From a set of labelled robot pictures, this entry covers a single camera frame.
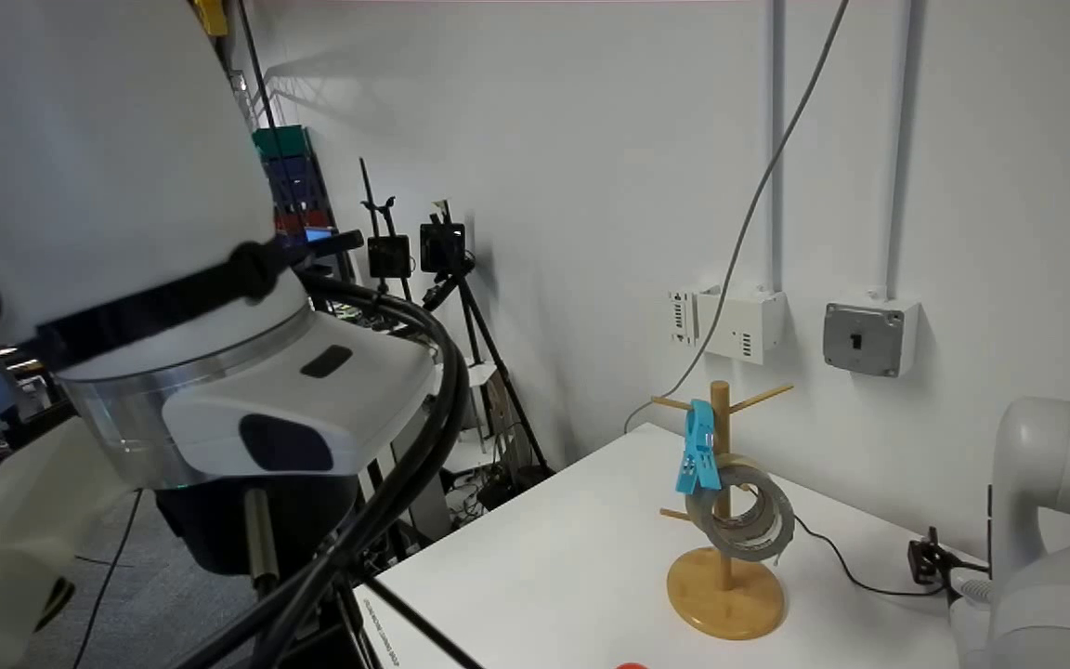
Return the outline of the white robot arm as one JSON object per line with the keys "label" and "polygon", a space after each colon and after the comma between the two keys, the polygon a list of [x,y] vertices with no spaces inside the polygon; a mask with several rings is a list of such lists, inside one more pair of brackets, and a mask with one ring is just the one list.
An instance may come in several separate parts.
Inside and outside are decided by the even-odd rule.
{"label": "white robot arm", "polygon": [[[787,270],[766,461],[989,539],[984,669],[1070,669],[1070,0],[268,0],[278,82],[476,196],[570,421],[675,388],[662,295]],[[315,284],[195,0],[0,0],[0,347],[153,489],[341,478],[451,411],[421,308]]]}

